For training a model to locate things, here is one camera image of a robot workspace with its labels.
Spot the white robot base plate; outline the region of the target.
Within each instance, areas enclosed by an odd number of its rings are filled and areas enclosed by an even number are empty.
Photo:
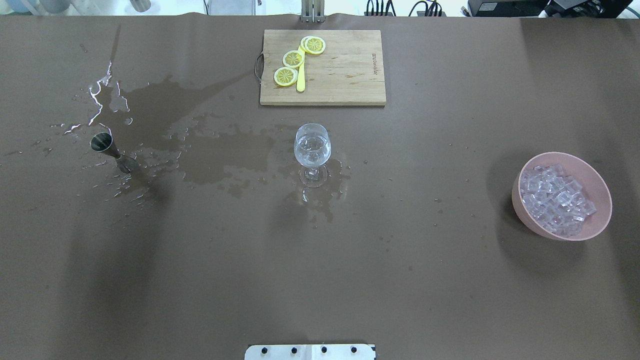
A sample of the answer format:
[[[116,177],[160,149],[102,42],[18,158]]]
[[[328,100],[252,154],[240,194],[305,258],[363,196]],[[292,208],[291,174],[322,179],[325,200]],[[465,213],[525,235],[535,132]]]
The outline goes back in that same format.
[[[377,360],[374,344],[256,344],[247,348],[245,360]]]

